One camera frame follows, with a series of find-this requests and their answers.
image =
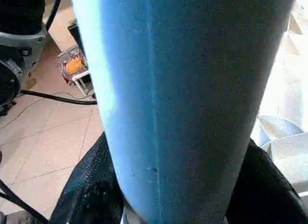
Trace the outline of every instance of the gray machine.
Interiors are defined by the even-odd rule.
[[[36,34],[0,32],[0,105],[9,103],[19,94],[25,78],[41,57],[46,36],[43,24]]]

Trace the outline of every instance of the blue tube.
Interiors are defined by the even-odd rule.
[[[221,223],[293,0],[73,0],[122,192]]]

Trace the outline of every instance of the orange object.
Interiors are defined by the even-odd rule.
[[[66,64],[65,68],[66,68],[67,74],[69,75],[73,75],[75,73],[80,72],[83,68],[81,58],[72,59]]]

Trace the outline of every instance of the black wire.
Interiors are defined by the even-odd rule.
[[[46,25],[45,25],[46,30],[49,30],[49,28],[50,28],[50,26],[51,26],[51,24],[52,24],[52,22],[54,20],[54,17],[56,16],[56,13],[58,11],[60,2],[61,2],[61,0],[55,0],[54,1],[54,5],[53,5],[53,8],[51,10],[51,14],[49,15],[49,18],[48,18],[48,20],[46,22]]]
[[[94,100],[94,101],[72,100],[72,99],[67,99],[67,98],[64,98],[64,97],[59,97],[59,96],[40,93],[40,92],[28,91],[28,90],[21,90],[20,93],[26,94],[26,95],[39,96],[39,97],[42,97],[42,98],[57,100],[57,101],[66,102],[66,103],[70,103],[70,104],[76,104],[76,105],[96,105],[97,104],[96,100]]]
[[[30,213],[33,217],[41,221],[43,224],[47,224],[49,222],[43,215],[41,215],[32,207],[30,207],[24,201],[22,201],[1,179],[0,179],[0,188],[3,190],[4,193],[6,193],[6,194],[0,193],[0,197],[5,198],[10,202],[20,206],[25,211]]]

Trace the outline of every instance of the metal part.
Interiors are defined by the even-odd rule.
[[[28,73],[40,59],[46,35],[44,26],[34,35],[0,32],[0,105],[9,103],[20,92]]]
[[[293,0],[73,3],[127,202],[221,223]]]
[[[28,50],[22,51],[24,54],[24,62],[26,72],[31,71],[32,63],[37,62],[43,51],[47,36],[45,26],[42,25],[42,30],[35,35],[13,35],[0,32],[0,45],[14,48],[31,48],[31,55],[27,55]]]

